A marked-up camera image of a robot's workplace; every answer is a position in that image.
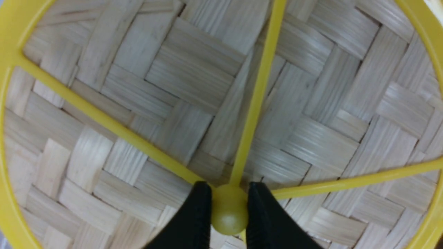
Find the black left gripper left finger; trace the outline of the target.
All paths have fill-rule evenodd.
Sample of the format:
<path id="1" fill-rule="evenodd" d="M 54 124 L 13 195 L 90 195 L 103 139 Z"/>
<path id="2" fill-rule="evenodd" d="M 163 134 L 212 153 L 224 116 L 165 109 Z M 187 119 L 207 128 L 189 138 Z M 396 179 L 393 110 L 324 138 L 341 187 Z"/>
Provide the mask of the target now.
<path id="1" fill-rule="evenodd" d="M 173 218 L 144 248 L 208 249 L 211 210 L 211 188 L 206 182 L 198 181 Z"/>

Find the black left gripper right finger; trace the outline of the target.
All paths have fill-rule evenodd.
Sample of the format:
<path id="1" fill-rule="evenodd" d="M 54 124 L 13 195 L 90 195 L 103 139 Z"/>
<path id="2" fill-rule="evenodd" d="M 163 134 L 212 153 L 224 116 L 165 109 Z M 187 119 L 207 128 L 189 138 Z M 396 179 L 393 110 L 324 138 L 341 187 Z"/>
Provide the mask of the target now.
<path id="1" fill-rule="evenodd" d="M 321 249 L 288 215 L 262 182 L 248 190 L 248 249 Z"/>

